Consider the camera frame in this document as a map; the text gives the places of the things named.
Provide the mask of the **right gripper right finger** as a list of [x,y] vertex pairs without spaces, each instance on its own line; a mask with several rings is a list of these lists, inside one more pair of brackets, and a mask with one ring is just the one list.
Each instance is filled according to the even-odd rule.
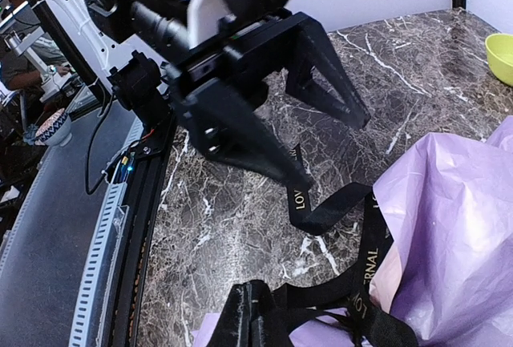
[[293,346],[285,323],[269,286],[262,280],[250,281],[250,345]]

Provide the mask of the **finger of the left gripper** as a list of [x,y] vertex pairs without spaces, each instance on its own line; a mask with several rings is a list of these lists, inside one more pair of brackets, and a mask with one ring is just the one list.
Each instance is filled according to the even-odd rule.
[[297,26],[285,93],[354,129],[370,121],[362,97],[346,74],[323,26]]
[[180,100],[180,125],[207,160],[309,188],[313,181],[234,87],[211,79]]

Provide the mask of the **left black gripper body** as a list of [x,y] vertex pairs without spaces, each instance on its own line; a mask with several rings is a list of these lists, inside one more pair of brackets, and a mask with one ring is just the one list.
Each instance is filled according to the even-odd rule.
[[312,76],[320,66],[315,52],[320,35],[316,19],[285,11],[170,58],[165,69],[177,119],[220,122],[250,114],[268,97],[265,78],[281,70],[288,72],[286,94],[320,109],[321,87]]

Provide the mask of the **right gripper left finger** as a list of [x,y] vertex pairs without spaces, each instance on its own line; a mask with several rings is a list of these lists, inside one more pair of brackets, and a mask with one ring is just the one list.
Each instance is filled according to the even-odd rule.
[[232,286],[211,336],[211,346],[250,346],[252,283]]

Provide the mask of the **pink purple wrapping paper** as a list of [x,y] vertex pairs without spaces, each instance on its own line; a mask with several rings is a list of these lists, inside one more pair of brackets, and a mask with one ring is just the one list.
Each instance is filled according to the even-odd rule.
[[[372,186],[348,184],[315,208],[289,189],[288,203],[313,235],[364,208],[348,269],[270,289],[293,346],[511,345],[511,118],[484,142],[427,134]],[[204,317],[195,345],[211,346],[221,312]]]

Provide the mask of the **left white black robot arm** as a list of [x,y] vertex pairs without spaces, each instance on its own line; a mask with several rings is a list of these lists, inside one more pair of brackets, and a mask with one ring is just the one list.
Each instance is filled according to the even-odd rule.
[[308,187],[310,178],[256,117],[265,79],[287,71],[295,99],[360,129],[370,114],[323,26],[289,0],[79,0],[95,27],[122,43],[138,35],[163,59],[134,51],[109,80],[148,126],[176,116],[206,159]]

